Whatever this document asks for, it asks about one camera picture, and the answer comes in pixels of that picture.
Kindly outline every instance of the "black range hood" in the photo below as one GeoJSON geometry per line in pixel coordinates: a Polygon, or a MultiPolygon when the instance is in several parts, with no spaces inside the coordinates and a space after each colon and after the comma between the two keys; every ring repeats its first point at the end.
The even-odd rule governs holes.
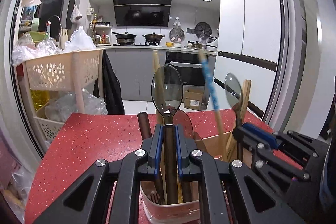
{"type": "Polygon", "coordinates": [[[168,27],[171,0],[113,0],[113,3],[118,27],[168,27]]]}

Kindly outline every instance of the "tile floor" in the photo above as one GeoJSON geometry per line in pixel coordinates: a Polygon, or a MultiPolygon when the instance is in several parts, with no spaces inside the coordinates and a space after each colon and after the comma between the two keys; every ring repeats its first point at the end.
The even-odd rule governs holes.
{"type": "MultiPolygon", "coordinates": [[[[143,101],[125,101],[123,100],[125,114],[126,115],[134,115],[139,112],[147,112],[148,114],[155,114],[155,106],[153,102],[143,102],[143,101]]],[[[180,109],[184,112],[194,112],[197,110],[192,110],[188,108],[184,108],[184,103],[181,104],[180,109]]]]}

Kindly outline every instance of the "red speckled tabletop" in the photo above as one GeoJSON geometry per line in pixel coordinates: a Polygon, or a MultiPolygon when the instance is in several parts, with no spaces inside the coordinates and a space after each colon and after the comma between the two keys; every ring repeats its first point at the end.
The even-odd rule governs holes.
{"type": "MultiPolygon", "coordinates": [[[[194,130],[202,138],[217,134],[212,111],[188,113],[194,130]]],[[[221,110],[224,131],[231,131],[235,115],[221,110]]],[[[156,115],[148,115],[152,132],[156,115]]],[[[261,120],[247,112],[245,122],[272,132],[261,120]]],[[[94,116],[74,113],[66,121],[37,169],[26,206],[25,224],[33,221],[97,159],[114,161],[139,149],[142,143],[137,115],[94,116]]],[[[139,201],[139,223],[148,224],[139,201]]]]}

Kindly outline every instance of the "oven handle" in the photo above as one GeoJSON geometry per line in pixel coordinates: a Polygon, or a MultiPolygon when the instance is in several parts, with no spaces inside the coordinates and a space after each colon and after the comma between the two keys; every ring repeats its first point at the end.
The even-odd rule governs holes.
{"type": "Polygon", "coordinates": [[[174,62],[174,61],[170,61],[170,64],[175,67],[202,68],[202,64],[180,63],[180,62],[174,62]]]}

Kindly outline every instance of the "triangular cutout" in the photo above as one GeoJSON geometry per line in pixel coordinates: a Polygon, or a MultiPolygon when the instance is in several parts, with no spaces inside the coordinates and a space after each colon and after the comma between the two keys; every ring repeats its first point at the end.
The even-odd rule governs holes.
{"type": "Polygon", "coordinates": [[[78,212],[82,211],[93,180],[94,180],[93,176],[87,177],[63,202],[64,206],[67,206],[78,212]]]}
{"type": "Polygon", "coordinates": [[[288,190],[288,188],[290,186],[290,183],[284,181],[283,179],[281,179],[277,175],[273,174],[272,172],[268,172],[268,175],[280,187],[281,191],[283,191],[284,193],[287,192],[287,190],[288,190]]]}
{"type": "Polygon", "coordinates": [[[270,198],[249,176],[244,177],[244,181],[249,190],[256,212],[262,213],[275,206],[275,202],[270,198]]]}

